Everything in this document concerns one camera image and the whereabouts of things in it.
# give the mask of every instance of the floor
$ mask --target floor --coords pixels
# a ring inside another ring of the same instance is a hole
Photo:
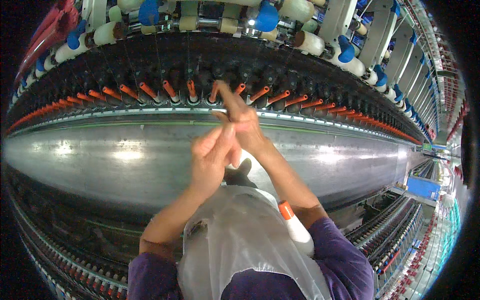
[[[111,124],[35,132],[5,141],[14,168],[65,192],[153,213],[190,178],[190,142],[211,126]],[[264,129],[324,205],[356,198],[396,181],[423,159],[405,145],[336,134]],[[263,168],[249,173],[275,195]]]

